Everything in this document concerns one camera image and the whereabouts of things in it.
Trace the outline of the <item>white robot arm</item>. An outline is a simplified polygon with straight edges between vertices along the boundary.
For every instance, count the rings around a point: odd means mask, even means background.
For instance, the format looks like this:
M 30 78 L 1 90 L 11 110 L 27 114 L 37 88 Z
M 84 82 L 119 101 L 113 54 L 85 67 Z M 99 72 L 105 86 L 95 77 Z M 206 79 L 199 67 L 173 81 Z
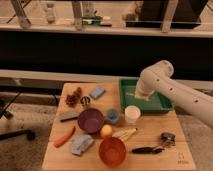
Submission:
M 213 97 L 173 80 L 173 73 L 173 65 L 167 60 L 144 68 L 136 83 L 135 97 L 148 100 L 158 92 L 213 129 Z

